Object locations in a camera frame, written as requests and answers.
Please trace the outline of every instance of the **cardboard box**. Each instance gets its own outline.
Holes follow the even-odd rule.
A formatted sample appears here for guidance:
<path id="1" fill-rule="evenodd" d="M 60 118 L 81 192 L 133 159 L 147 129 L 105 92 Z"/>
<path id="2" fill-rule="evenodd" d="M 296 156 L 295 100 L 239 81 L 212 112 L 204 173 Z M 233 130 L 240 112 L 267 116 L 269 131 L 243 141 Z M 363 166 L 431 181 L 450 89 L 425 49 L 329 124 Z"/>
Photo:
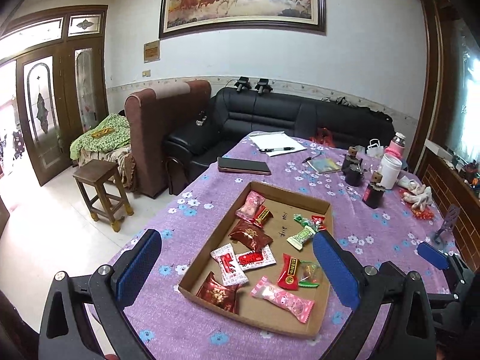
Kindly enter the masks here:
<path id="1" fill-rule="evenodd" d="M 228 243 L 232 244 L 235 254 L 249 251 L 240 242 L 231 240 L 229 233 L 239 221 L 235 216 L 235 211 L 244 204 L 250 190 L 254 190 L 265 197 L 264 205 L 274 216 L 265 224 L 265 233 L 273 238 L 270 249 L 277 260 L 277 264 L 245 272 L 249 282 L 238 290 L 239 314 L 237 315 L 198 298 L 196 293 L 210 271 L 214 272 L 215 280 L 222 283 L 220 266 L 210 256 L 211 251 Z M 284 253 L 301 260 L 317 262 L 311 241 L 308 241 L 301 251 L 296 250 L 287 242 L 288 237 L 302 230 L 302 226 L 293 220 L 293 214 L 301 214 L 305 218 L 317 214 L 325 215 L 325 225 L 330 234 L 333 235 L 332 208 L 329 202 L 255 181 L 249 183 L 191 263 L 190 268 L 178 285 L 180 292 L 192 302 L 235 321 L 256 326 L 269 332 L 299 338 L 314 338 L 322 325 L 330 291 L 330 283 L 323 272 L 320 285 L 317 288 L 299 288 L 298 291 L 292 291 L 292 293 L 304 299 L 315 301 L 306 323 L 298 321 L 288 310 L 281 309 L 268 300 L 254 298 L 250 295 L 251 289 L 262 276 L 267 276 L 274 284 L 277 283 L 284 265 Z"/>

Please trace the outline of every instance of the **pink thermos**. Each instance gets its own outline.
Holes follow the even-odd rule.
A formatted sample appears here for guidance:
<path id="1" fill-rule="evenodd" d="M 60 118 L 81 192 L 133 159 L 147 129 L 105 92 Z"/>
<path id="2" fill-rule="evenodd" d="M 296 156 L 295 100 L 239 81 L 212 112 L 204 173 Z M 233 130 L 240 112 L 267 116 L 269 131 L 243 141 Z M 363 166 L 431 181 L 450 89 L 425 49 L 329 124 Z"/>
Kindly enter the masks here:
<path id="1" fill-rule="evenodd" d="M 405 150 L 405 135 L 398 132 L 395 133 L 395 136 L 390 142 L 390 146 L 385 149 L 385 153 L 397 157 L 399 160 L 402 159 L 403 151 Z"/>

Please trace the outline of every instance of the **screw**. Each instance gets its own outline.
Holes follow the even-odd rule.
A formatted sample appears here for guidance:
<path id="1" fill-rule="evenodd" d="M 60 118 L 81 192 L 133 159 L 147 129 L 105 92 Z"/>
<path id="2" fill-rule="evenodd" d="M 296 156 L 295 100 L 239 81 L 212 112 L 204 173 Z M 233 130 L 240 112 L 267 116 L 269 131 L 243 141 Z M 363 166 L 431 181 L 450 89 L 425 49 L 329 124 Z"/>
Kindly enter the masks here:
<path id="1" fill-rule="evenodd" d="M 412 280 L 420 280 L 422 278 L 417 271 L 411 271 L 410 277 L 412 278 Z"/>
<path id="2" fill-rule="evenodd" d="M 98 269 L 98 273 L 102 276 L 104 275 L 108 275 L 108 273 L 110 272 L 110 266 L 108 265 L 102 265 L 99 269 Z"/>
<path id="3" fill-rule="evenodd" d="M 62 281 L 64 277 L 65 277 L 65 272 L 60 271 L 60 272 L 57 272 L 57 274 L 55 275 L 55 280 Z"/>
<path id="4" fill-rule="evenodd" d="M 367 265 L 365 267 L 365 273 L 368 275 L 368 276 L 374 276 L 378 273 L 377 271 L 377 268 L 375 268 L 374 266 L 371 266 L 371 265 Z"/>

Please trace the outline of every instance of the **white container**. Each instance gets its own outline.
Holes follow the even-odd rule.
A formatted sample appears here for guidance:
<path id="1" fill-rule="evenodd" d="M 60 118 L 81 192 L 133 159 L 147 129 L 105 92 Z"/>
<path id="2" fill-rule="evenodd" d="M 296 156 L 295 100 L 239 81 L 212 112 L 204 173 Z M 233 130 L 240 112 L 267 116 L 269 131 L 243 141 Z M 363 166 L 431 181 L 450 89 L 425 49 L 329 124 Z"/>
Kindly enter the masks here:
<path id="1" fill-rule="evenodd" d="M 384 154 L 378 168 L 378 172 L 382 175 L 381 186 L 386 190 L 391 190 L 397 182 L 398 174 L 402 168 L 402 161 L 390 154 Z"/>

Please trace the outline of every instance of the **purple tablecloth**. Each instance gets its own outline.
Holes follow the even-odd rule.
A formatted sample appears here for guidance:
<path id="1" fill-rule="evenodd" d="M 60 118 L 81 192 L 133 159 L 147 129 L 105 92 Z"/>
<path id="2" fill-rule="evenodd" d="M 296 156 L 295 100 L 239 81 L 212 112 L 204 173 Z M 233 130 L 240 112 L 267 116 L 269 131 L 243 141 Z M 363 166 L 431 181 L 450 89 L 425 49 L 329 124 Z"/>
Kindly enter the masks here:
<path id="1" fill-rule="evenodd" d="M 432 206 L 433 221 L 417 220 L 394 189 L 384 194 L 381 208 L 372 210 L 362 202 L 366 183 L 352 188 L 341 173 L 319 175 L 302 164 L 303 159 L 320 150 L 340 163 L 344 150 L 297 140 L 308 150 L 270 158 L 260 154 L 245 138 L 226 157 L 266 161 L 271 176 L 219 173 L 214 163 L 145 227 L 161 233 L 162 252 L 136 302 L 125 309 L 125 314 L 157 359 L 318 359 L 349 316 L 350 309 L 340 304 L 332 290 L 318 336 L 314 340 L 295 339 L 224 318 L 192 304 L 178 292 L 178 283 L 189 264 L 251 180 L 328 200 L 333 206 L 335 239 L 354 253 L 362 265 L 379 267 L 380 263 L 391 260 L 405 272 L 419 271 L 427 292 L 448 293 L 442 272 L 416 251 L 418 243 L 429 242 L 429 237 L 440 228 L 442 218 L 437 208 Z M 378 164 L 378 160 L 365 157 L 363 164 L 369 167 Z M 131 249 L 144 231 L 120 253 Z M 457 252 L 453 237 L 445 237 L 451 237 L 446 251 Z M 377 319 L 359 359 L 369 356 L 385 311 L 383 306 L 383 319 Z"/>

